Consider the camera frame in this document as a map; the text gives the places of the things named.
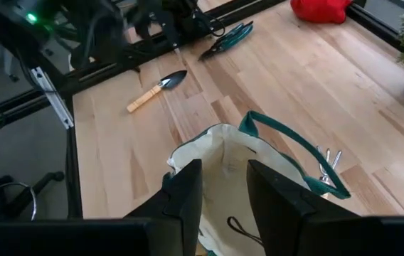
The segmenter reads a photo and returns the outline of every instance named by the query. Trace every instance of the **pruning shears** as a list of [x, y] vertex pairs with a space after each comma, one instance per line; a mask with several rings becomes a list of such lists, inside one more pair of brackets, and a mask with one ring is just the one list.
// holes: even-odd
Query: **pruning shears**
[[202, 53], [199, 60], [205, 60], [206, 58], [209, 58], [217, 53], [220, 53], [220, 52], [223, 52], [223, 51], [226, 51], [226, 50], [232, 48], [238, 42], [243, 40], [247, 35], [249, 35], [249, 33], [251, 33], [252, 30], [253, 30], [252, 21], [247, 24], [243, 24], [243, 23], [238, 24], [235, 28], [233, 28], [227, 34], [218, 38], [215, 41], [215, 43], [213, 44], [213, 46], [210, 47], [210, 49], [208, 49], [204, 53]]

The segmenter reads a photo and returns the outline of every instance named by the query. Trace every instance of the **teal bag handle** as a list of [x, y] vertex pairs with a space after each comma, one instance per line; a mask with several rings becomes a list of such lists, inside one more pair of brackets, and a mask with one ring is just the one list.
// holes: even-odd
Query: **teal bag handle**
[[[313, 178], [311, 176], [305, 176], [302, 172], [304, 181], [308, 184], [308, 187], [317, 195], [323, 195], [325, 193], [332, 193], [334, 196], [340, 199], [350, 198], [351, 194], [347, 191], [346, 187], [343, 185], [338, 175], [336, 175], [335, 171], [332, 167], [327, 163], [325, 158], [321, 155], [317, 149], [312, 146], [306, 139], [300, 136], [298, 133], [294, 132], [294, 130], [290, 129], [286, 125], [278, 122], [277, 120], [270, 118], [264, 114], [260, 114], [256, 111], [248, 111], [248, 113], [243, 118], [239, 130], [241, 132], [245, 132], [254, 137], [259, 137], [259, 132], [257, 131], [257, 127], [254, 124], [254, 120], [261, 122], [270, 128], [273, 128], [283, 134], [286, 134], [289, 138], [295, 140], [298, 144], [302, 145], [311, 155], [313, 155], [316, 160], [322, 165], [324, 170], [329, 175], [331, 181], [333, 181], [335, 187], [325, 184], [324, 182]], [[296, 161], [290, 161], [291, 164], [297, 164]]]

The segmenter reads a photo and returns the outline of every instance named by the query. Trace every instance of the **green led light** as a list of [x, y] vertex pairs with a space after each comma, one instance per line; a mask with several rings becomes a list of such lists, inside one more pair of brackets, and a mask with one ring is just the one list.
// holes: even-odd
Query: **green led light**
[[27, 14], [26, 18], [30, 21], [30, 23], [34, 24], [38, 21], [38, 17], [34, 16], [33, 14]]

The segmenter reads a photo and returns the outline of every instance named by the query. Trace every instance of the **wooden table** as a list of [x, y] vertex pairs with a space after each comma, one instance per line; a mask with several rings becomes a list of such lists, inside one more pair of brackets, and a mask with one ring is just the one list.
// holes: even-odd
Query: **wooden table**
[[[204, 9], [221, 1], [202, 2]], [[398, 52], [355, 21], [315, 25], [288, 2], [248, 18], [254, 31], [204, 63], [207, 38], [74, 96], [85, 218], [122, 217], [159, 190], [171, 152], [212, 124], [238, 125], [248, 110], [278, 119], [314, 145], [340, 149], [352, 192], [339, 205], [361, 215], [404, 214], [404, 66]], [[184, 82], [133, 114], [127, 105], [160, 78]], [[277, 132], [264, 139], [319, 176], [316, 161]]]

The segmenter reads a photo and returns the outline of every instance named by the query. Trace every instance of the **red object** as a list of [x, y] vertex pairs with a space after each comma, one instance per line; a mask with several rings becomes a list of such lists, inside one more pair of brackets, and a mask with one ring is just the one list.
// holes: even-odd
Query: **red object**
[[291, 0], [295, 15], [316, 23], [343, 23], [351, 0]]

